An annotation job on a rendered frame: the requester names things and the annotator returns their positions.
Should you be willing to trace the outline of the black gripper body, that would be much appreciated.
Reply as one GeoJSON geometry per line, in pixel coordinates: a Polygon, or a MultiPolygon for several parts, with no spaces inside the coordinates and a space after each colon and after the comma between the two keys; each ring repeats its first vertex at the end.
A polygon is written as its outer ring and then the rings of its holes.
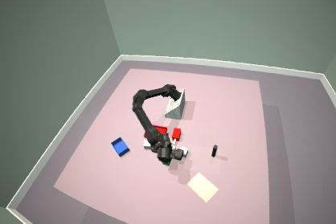
{"type": "MultiPolygon", "coordinates": [[[[174,156],[174,159],[177,160],[177,161],[182,160],[182,155],[184,153],[183,150],[172,149],[172,148],[173,148],[173,146],[172,146],[172,143],[171,143],[170,152],[171,152],[172,156],[174,156]]],[[[152,151],[152,153],[157,153],[158,152],[157,150],[155,151],[155,149],[153,147],[152,147],[151,151],[152,151]]]]}

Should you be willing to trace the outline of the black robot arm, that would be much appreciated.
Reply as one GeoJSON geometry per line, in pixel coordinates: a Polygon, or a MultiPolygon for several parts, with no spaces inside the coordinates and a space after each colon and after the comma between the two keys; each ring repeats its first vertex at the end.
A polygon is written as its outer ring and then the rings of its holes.
{"type": "Polygon", "coordinates": [[[170,96],[174,102],[180,99],[182,92],[176,90],[175,85],[167,84],[162,88],[146,91],[145,89],[140,89],[135,93],[133,97],[133,112],[136,114],[143,128],[145,129],[145,136],[148,142],[153,146],[155,151],[158,151],[158,159],[162,162],[171,162],[172,157],[170,152],[170,138],[168,137],[168,132],[160,133],[148,119],[142,105],[144,100],[155,97],[155,96],[170,96]],[[157,143],[160,143],[156,145],[157,143]]]}

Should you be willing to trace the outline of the red tray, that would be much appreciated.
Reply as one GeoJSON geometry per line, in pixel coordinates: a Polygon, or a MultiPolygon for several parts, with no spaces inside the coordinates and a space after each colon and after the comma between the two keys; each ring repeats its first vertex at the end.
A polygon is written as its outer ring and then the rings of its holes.
{"type": "Polygon", "coordinates": [[[153,125],[157,130],[159,130],[160,131],[160,133],[162,133],[162,132],[166,132],[167,131],[167,128],[165,128],[165,127],[160,127],[160,126],[155,126],[155,125],[153,125]]]}

